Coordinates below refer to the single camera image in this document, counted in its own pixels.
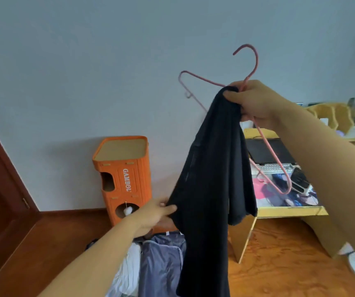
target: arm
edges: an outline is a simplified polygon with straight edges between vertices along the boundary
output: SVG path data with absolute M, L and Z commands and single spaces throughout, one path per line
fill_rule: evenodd
M 243 120 L 255 116 L 260 127 L 279 135 L 355 249 L 355 146 L 257 80 L 224 96 L 242 105 Z
M 142 208 L 122 219 L 96 244 L 71 262 L 39 297 L 104 297 L 132 240 L 148 233 L 158 222 L 173 223 L 165 216 L 173 213 L 177 207 L 165 207 L 167 201 L 168 198 L 151 199 Z

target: keyboard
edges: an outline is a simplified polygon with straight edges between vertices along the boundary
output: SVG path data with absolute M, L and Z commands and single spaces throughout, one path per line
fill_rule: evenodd
M 292 173 L 294 167 L 291 164 L 282 164 L 287 173 Z M 252 175 L 257 175 L 259 171 L 252 165 Z M 257 165 L 264 174 L 283 174 L 282 168 L 278 164 Z

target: door frame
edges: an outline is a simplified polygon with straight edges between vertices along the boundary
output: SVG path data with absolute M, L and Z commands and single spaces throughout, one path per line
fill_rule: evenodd
M 22 194 L 22 200 L 25 206 L 28 208 L 26 214 L 20 219 L 13 220 L 9 226 L 0 235 L 0 269 L 13 254 L 16 248 L 21 244 L 23 239 L 33 228 L 36 222 L 40 219 L 40 212 L 34 203 L 32 197 L 29 195 L 25 185 L 23 184 L 16 169 L 8 158 L 7 153 L 3 149 L 0 143 L 0 159 L 5 166 L 8 174 L 11 176 L 12 181 L 16 185 L 18 191 Z

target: left hand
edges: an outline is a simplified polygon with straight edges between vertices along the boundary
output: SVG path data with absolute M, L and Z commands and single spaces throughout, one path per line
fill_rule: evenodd
M 166 206 L 168 199 L 168 197 L 151 198 L 140 209 L 124 218 L 134 221 L 137 228 L 135 238 L 147 234 L 156 224 L 164 228 L 174 226 L 172 219 L 167 216 L 174 213 L 177 210 L 177 206 Z

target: forearm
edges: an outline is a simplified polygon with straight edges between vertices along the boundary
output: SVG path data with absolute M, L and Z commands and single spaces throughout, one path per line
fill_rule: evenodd
M 39 296 L 104 297 L 136 231 L 134 220 L 123 219 L 70 263 Z
M 355 249 L 355 146 L 295 105 L 275 130 Z

